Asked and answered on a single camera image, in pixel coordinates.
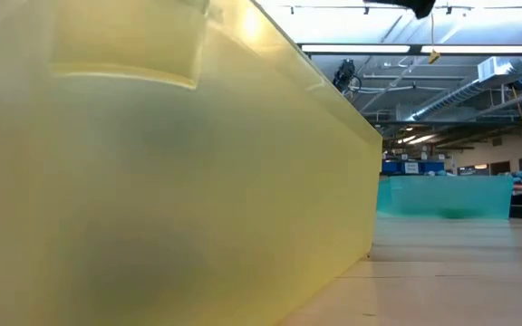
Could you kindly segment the white rectangular air duct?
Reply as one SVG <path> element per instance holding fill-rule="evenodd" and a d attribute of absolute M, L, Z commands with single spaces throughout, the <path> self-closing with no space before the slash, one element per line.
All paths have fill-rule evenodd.
<path fill-rule="evenodd" d="M 521 77 L 522 57 L 492 56 L 478 65 L 478 81 L 481 83 L 507 83 Z"/>

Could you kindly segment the blue cabinet with white sign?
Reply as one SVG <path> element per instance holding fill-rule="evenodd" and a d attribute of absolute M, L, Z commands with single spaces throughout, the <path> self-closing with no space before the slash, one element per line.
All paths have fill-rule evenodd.
<path fill-rule="evenodd" d="M 443 161 L 434 160 L 384 160 L 382 162 L 381 174 L 384 176 L 392 175 L 425 175 L 430 172 L 438 173 L 443 171 L 445 164 Z"/>

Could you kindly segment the teal translucent plastic bin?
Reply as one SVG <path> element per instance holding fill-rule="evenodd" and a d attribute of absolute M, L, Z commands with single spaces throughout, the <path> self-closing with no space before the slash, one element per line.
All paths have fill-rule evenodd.
<path fill-rule="evenodd" d="M 397 176 L 380 181 L 377 213 L 436 219 L 507 219 L 509 176 Z"/>

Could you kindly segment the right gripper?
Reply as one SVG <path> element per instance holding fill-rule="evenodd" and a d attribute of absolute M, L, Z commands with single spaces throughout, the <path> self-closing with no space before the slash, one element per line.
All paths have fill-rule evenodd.
<path fill-rule="evenodd" d="M 436 0 L 363 0 L 365 3 L 397 5 L 412 10 L 417 19 L 430 15 Z"/>

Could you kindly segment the yellow translucent plastic bin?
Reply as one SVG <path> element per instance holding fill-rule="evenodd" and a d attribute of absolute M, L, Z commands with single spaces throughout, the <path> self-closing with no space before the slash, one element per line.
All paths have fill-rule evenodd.
<path fill-rule="evenodd" d="M 253 0 L 0 0 L 0 326 L 270 326 L 370 250 L 381 149 Z"/>

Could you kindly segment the silver flexible ventilation duct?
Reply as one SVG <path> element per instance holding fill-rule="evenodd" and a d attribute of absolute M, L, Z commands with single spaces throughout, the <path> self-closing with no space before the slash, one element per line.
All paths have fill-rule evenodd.
<path fill-rule="evenodd" d="M 406 120 L 421 121 L 425 120 L 440 110 L 460 104 L 470 98 L 473 98 L 487 89 L 487 82 L 476 79 L 468 84 L 460 86 L 457 89 L 450 90 L 446 95 L 436 99 L 415 110 Z"/>

